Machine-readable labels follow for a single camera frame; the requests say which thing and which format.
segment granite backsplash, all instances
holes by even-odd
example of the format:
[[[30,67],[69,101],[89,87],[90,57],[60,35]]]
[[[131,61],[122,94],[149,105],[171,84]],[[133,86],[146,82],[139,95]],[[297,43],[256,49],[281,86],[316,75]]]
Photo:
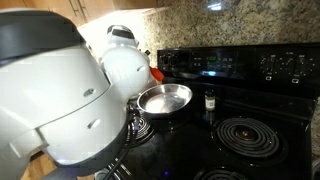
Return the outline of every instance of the granite backsplash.
[[[157,0],[165,11],[144,17],[142,46],[156,66],[158,49],[320,42],[320,0]],[[220,11],[208,5],[221,3]],[[320,157],[320,104],[312,121]]]

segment white robot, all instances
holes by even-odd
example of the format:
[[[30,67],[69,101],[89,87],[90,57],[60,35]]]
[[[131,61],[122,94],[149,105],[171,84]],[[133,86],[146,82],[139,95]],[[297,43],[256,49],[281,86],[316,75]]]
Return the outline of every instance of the white robot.
[[[148,57],[125,31],[111,27],[100,68],[68,19],[0,11],[1,179],[19,179],[40,149],[78,176],[114,161],[127,138],[127,102],[150,77]]]

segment small bottle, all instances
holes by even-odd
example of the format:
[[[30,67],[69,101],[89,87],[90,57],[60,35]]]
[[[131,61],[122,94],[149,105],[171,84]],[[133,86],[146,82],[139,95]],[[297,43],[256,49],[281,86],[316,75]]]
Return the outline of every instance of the small bottle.
[[[216,97],[214,94],[214,90],[207,90],[205,92],[205,103],[207,111],[214,111],[216,106]]]

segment stove control panel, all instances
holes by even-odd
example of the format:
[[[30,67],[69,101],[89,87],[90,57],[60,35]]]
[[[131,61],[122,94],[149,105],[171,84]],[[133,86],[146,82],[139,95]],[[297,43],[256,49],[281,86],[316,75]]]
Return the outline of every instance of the stove control panel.
[[[158,69],[169,76],[320,86],[320,44],[163,49],[158,50]]]
[[[320,70],[317,49],[260,49],[260,72],[267,81],[291,81],[299,84],[316,77]]]

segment oven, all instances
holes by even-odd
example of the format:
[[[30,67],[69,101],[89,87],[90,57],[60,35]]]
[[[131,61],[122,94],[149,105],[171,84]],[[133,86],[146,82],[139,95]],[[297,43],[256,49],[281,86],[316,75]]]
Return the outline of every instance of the oven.
[[[311,180],[319,50],[316,43],[158,50],[163,83],[188,86],[193,97],[172,117],[142,113],[122,171],[139,180]],[[207,90],[215,92],[214,111],[205,108]]]

